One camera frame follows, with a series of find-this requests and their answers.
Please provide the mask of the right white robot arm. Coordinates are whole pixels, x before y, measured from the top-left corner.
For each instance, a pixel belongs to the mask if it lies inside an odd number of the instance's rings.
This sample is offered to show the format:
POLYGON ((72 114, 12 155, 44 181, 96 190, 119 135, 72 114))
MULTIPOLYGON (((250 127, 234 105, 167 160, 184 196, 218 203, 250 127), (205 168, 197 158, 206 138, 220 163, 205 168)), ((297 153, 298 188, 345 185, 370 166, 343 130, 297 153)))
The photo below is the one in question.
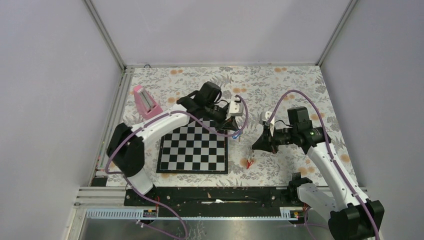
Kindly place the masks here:
POLYGON ((314 127, 306 107, 287 111, 289 125, 277 129, 272 112, 263 111, 259 122, 263 132, 252 145, 253 150, 277 153, 279 146, 295 145, 318 168, 326 181, 328 196, 307 177, 289 181, 287 201, 293 206, 306 204, 324 220, 335 240, 365 240, 379 238, 385 209, 379 200, 369 196, 349 176, 339 163, 334 145, 323 127, 314 127))

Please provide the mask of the keyring with red fob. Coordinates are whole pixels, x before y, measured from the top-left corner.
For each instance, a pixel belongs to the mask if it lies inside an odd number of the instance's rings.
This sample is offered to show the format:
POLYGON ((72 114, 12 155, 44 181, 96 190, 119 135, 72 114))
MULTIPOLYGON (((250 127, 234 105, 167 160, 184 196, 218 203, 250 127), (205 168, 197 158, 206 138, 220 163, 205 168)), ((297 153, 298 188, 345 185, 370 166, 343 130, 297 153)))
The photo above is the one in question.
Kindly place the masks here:
POLYGON ((246 169, 249 170, 255 163, 255 151, 250 149, 246 158, 246 169))

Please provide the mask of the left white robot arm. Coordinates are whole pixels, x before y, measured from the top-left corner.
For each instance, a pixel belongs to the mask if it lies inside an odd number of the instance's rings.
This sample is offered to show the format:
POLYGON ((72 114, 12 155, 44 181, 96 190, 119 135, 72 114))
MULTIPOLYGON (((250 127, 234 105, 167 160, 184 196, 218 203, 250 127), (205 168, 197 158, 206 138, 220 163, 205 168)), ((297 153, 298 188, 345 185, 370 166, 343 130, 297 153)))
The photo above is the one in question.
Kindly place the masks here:
POLYGON ((181 97, 168 110, 148 121, 132 126, 118 124, 106 149, 108 161, 105 172, 111 174, 110 164, 114 163, 119 169, 117 173, 136 192, 136 199, 144 206, 152 204, 155 200, 154 184, 144 170, 147 147, 192 121, 218 136, 222 136, 225 130, 233 131, 234 136, 244 130, 245 125, 238 127, 236 117, 248 116, 245 100, 236 95, 225 106, 219 106, 221 96, 221 88, 208 81, 199 90, 181 97))

